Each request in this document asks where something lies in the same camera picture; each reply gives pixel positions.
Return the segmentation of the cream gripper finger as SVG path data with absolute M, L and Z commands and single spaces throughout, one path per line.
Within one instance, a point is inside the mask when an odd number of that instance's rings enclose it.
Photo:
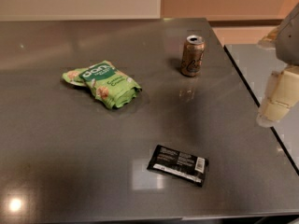
M 278 28 L 276 27 L 258 42 L 258 46 L 262 49 L 274 49 L 276 47 L 277 36 Z
M 257 123 L 265 128 L 280 122 L 299 102 L 299 66 L 288 65 L 269 77 L 260 104 Z

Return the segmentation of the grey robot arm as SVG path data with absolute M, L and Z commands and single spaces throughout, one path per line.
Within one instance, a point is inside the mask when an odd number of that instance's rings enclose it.
M 299 102 L 299 4 L 259 44 L 272 45 L 276 56 L 287 66 L 268 78 L 258 109 L 257 123 L 272 127 Z

